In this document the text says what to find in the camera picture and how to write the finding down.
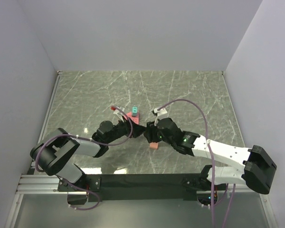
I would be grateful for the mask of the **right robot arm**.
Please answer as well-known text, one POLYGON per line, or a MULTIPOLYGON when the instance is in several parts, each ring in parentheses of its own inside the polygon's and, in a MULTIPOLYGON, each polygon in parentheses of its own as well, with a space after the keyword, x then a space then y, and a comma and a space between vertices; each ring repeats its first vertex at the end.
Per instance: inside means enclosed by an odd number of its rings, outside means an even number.
POLYGON ((171 118, 148 122, 144 136, 150 143, 165 142, 180 154, 225 164, 224 167, 208 165, 203 168, 199 177, 203 189, 220 184, 245 184, 260 194, 270 192, 277 165, 261 146, 236 147, 209 140, 181 130, 171 118))

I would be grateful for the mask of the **pink triangular power strip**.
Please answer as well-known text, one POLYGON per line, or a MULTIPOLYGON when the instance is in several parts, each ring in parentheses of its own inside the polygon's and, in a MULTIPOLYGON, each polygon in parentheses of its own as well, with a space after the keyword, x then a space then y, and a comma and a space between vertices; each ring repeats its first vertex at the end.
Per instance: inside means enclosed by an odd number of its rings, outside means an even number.
POLYGON ((131 119, 131 121, 135 124, 139 124, 139 113, 133 116, 132 112, 128 112, 127 114, 123 114, 123 120, 128 121, 127 119, 131 119))

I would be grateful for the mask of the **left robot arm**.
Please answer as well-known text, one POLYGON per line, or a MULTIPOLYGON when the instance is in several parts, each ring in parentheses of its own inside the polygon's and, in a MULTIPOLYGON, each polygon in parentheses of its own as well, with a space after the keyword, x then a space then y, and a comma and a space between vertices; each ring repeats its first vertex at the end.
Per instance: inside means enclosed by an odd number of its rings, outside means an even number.
POLYGON ((70 161, 74 155, 99 158, 108 151, 108 144, 112 144, 123 136, 137 138, 145 130, 146 127, 138 125, 132 120, 119 120, 116 125, 110 121, 103 121, 91 139, 82 140, 79 137, 58 137, 52 140, 44 149, 41 149, 44 143, 51 138, 57 135, 68 134, 64 129, 57 128, 33 147, 30 151, 30 156, 35 160, 38 153, 41 152, 37 166, 49 176, 56 175, 68 180, 69 186, 73 190, 79 191, 86 184, 86 174, 70 161))

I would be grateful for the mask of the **teal USB charger plug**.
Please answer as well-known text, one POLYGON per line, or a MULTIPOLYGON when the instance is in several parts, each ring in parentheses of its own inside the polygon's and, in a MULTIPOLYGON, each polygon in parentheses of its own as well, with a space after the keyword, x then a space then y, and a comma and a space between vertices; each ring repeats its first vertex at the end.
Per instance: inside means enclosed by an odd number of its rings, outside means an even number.
POLYGON ((132 117, 136 117, 138 115, 138 108, 136 106, 132 107, 132 117))

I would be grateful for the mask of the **pink USB charger plug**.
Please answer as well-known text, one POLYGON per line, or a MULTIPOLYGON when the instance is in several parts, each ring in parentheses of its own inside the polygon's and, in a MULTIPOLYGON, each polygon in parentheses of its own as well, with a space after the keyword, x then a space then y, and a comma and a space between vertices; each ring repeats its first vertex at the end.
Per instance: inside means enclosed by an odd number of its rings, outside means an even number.
POLYGON ((150 149, 153 149, 153 150, 157 150, 158 149, 158 147, 159 147, 159 143, 158 142, 152 142, 152 143, 150 143, 150 149))

